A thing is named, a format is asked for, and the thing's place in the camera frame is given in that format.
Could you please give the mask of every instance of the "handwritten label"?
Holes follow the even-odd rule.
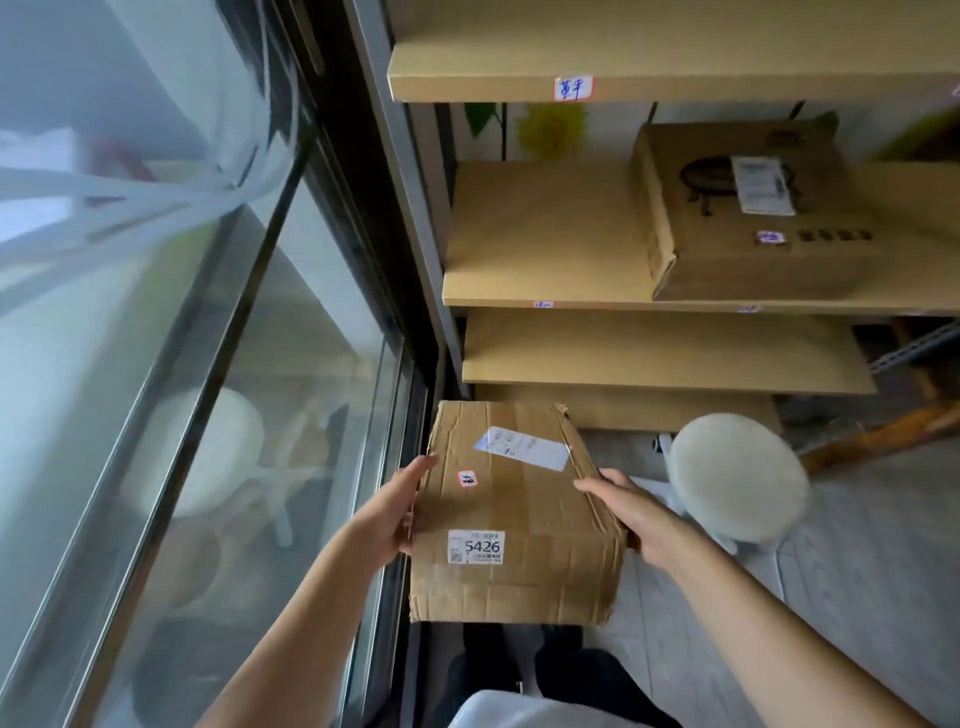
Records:
[[[592,95],[592,76],[561,76],[553,80],[554,101],[586,101]]]
[[[488,429],[473,448],[558,473],[566,467],[566,458],[569,456],[569,450],[564,443],[525,435],[504,427]]]
[[[796,215],[776,157],[730,157],[736,196],[746,215]]]
[[[756,231],[754,238],[760,245],[783,245],[786,243],[786,235],[780,231]]]
[[[477,473],[474,471],[457,471],[457,477],[464,488],[472,488],[477,484]]]
[[[502,564],[506,541],[504,531],[446,532],[446,562],[448,564]]]

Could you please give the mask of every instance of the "black drawing on box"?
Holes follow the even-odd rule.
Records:
[[[812,243],[815,240],[823,240],[832,243],[834,240],[873,240],[874,234],[866,228],[857,228],[856,230],[830,230],[828,228],[817,228],[815,230],[800,230],[797,235],[804,243]]]
[[[800,191],[794,187],[796,174],[789,165],[781,163],[783,179],[791,200],[796,203]],[[688,202],[700,202],[700,214],[711,217],[710,200],[714,197],[735,197],[736,179],[729,157],[703,157],[694,159],[680,170],[680,181],[690,190]]]

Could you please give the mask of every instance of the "wooden shelf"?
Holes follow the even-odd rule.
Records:
[[[596,101],[867,98],[960,72],[953,0],[411,0],[394,98],[552,101],[592,74]]]
[[[860,194],[898,224],[877,268],[834,301],[652,301],[625,161],[464,162],[447,243],[447,305],[960,314],[960,165],[874,162]],[[950,234],[956,240],[948,239]]]
[[[465,349],[471,383],[876,391],[836,317],[476,308]]]
[[[762,394],[686,392],[637,387],[477,384],[477,400],[560,402],[570,420],[582,429],[627,429],[677,432],[691,420],[711,412],[750,417],[782,432],[773,398]]]

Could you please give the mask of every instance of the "cardboard box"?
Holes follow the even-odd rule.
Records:
[[[816,121],[646,124],[631,177],[655,301],[839,298],[878,256],[875,220]]]
[[[414,508],[411,621],[607,620],[626,532],[573,487],[597,473],[562,405],[444,401],[430,449],[441,462]]]

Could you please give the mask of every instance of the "white round stool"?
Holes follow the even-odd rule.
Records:
[[[769,545],[803,517],[810,483],[780,437],[747,417],[716,413],[658,439],[669,482],[632,478],[677,513],[689,513],[730,553]]]
[[[199,390],[194,389],[161,402],[137,445],[121,493],[145,518],[153,510],[160,486],[166,480],[198,395]],[[209,513],[229,501],[218,519],[226,523],[255,500],[262,499],[273,519],[277,543],[290,546],[293,529],[286,509],[287,483],[325,471],[289,465],[290,453],[306,419],[305,411],[299,413],[280,438],[276,467],[261,467],[257,463],[265,436],[260,413],[243,395],[227,387],[221,389],[180,491],[174,518]],[[248,480],[253,481],[252,487],[241,491]]]

